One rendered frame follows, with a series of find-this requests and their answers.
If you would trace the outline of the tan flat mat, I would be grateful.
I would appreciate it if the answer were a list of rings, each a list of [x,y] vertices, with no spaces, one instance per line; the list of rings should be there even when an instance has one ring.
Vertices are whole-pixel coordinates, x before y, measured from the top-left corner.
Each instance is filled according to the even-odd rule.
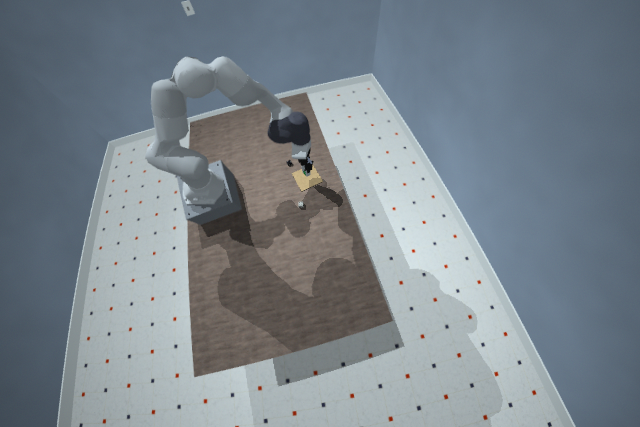
[[[308,188],[311,188],[323,182],[323,180],[321,179],[320,175],[318,174],[314,166],[312,166],[312,170],[310,172],[311,172],[311,175],[309,175],[308,177],[304,175],[304,173],[302,172],[302,169],[292,173],[301,191],[304,191]]]

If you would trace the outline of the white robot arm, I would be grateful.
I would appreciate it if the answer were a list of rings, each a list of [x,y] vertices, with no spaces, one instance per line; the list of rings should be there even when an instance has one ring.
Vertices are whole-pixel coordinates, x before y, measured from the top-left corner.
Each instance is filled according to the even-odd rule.
[[[292,158],[306,159],[311,137],[309,122],[303,113],[293,112],[231,59],[222,56],[210,64],[196,59],[184,57],[177,62],[170,79],[153,83],[151,107],[155,139],[145,155],[148,163],[157,169],[181,176],[186,204],[215,204],[225,189],[224,179],[208,169],[207,157],[175,142],[185,138],[189,131],[187,97],[201,98],[217,88],[237,106],[248,106],[260,98],[258,101],[271,112],[268,137],[275,143],[292,142]],[[194,201],[200,197],[204,199]]]

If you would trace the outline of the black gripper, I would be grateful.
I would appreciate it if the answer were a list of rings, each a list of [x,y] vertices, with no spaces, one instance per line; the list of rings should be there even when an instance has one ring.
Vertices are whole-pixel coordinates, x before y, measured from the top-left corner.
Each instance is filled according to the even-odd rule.
[[[310,172],[310,171],[312,170],[312,166],[313,166],[313,163],[314,163],[312,160],[310,160],[310,156],[309,156],[310,151],[311,151],[311,148],[310,148],[310,149],[309,149],[309,151],[308,151],[308,154],[307,154],[306,159],[298,159],[299,163],[301,163],[302,172],[303,172],[303,171],[305,171],[305,173],[306,173],[306,177],[308,177],[309,175],[311,175],[311,172]],[[301,161],[302,161],[302,162],[301,162]],[[308,162],[308,163],[307,163],[307,162]],[[313,162],[313,163],[312,163],[312,162]],[[312,163],[312,164],[311,164],[311,163]],[[311,164],[311,165],[309,165],[309,164]]]

